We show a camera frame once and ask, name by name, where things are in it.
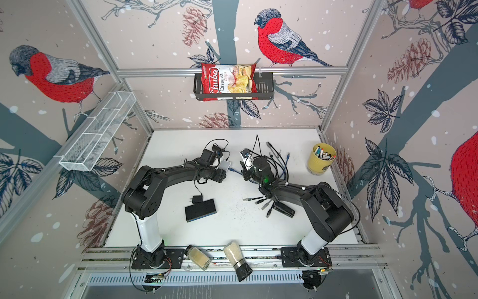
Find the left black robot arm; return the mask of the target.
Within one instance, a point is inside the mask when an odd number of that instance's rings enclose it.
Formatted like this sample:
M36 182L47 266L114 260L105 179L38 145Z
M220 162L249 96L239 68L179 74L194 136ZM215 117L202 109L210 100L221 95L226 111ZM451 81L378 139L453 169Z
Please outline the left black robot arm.
M169 168L141 167L121 198L125 211L132 214L136 222L140 252L153 262L163 260L164 240L156 224L156 213L168 187L201 179L221 183L225 178L224 169L206 165L198 159Z

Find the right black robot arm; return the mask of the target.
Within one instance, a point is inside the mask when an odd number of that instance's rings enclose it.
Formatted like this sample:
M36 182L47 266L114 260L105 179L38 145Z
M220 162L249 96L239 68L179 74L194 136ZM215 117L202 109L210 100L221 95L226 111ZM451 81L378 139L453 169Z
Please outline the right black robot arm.
M290 216L294 212L286 203L296 204L305 210L312 229L297 244L296 259L303 265L311 265L318 260L319 251L354 221L353 212L329 184L291 184L273 174L266 156L244 156L240 164L244 180L258 183L259 192L265 199L273 201L274 208Z

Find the black stapler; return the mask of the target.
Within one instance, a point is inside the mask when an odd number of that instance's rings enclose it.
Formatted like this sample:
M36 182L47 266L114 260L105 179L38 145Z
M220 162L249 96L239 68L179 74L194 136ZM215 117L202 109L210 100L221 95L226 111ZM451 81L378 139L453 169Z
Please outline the black stapler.
M294 209L279 201L274 202L273 209L289 218L293 218L295 215Z

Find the yellow cup with pens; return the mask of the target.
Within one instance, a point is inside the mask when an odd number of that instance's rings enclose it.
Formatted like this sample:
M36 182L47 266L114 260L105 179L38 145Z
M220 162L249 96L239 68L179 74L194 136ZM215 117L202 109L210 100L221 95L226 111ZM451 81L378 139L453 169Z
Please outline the yellow cup with pens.
M324 174L337 157L336 150L329 144L315 144L307 161L307 169L313 175Z

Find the glass spice jar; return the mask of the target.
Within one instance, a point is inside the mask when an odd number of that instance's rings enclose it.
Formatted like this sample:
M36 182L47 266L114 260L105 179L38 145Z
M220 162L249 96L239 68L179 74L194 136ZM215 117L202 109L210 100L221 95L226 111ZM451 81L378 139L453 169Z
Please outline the glass spice jar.
M203 271L207 270L208 266L212 261L212 259L207 254L205 254L198 247L195 247L193 245L189 245L186 247L185 255L190 261L192 261Z

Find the red cassava chips bag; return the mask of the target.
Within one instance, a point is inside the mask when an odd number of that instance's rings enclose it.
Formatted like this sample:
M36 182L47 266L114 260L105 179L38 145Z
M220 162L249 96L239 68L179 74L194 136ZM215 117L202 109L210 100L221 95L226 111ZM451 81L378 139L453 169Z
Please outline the red cassava chips bag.
M201 94L212 95L202 101L230 100L228 97L220 97L226 93L256 93L254 81L256 64L252 65L222 65L201 64Z

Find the black network switch box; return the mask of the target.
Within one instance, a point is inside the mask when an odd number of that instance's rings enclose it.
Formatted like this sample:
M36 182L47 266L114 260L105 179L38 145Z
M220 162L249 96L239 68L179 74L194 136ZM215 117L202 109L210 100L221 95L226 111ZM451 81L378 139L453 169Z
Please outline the black network switch box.
M188 223L216 213L217 210L213 199L185 207L185 218Z

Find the black wall basket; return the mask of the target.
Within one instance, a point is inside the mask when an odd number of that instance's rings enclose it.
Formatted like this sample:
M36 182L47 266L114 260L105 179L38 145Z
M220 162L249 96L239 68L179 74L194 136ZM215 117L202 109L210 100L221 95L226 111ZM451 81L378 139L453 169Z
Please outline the black wall basket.
M254 75L256 83L256 93L223 93L213 94L204 93L201 74L197 73L194 77L193 92L198 101L208 101L209 98L217 100L270 100L274 96L275 86L272 72L260 72Z

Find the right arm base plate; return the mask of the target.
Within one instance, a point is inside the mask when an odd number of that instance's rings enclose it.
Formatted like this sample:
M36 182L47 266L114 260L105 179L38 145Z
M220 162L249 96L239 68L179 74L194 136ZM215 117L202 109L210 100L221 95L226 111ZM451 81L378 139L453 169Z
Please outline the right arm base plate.
M281 260L284 268L322 267L328 269L332 267L331 256L327 247L320 249L314 255L309 255L302 248L282 247L276 258Z

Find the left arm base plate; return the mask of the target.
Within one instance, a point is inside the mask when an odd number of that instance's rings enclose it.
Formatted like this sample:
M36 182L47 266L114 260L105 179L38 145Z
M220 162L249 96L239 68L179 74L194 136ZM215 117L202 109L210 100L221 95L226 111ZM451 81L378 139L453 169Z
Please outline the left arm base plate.
M139 248L133 255L131 268L133 270L180 269L184 253L185 249L179 248L158 249L153 253Z

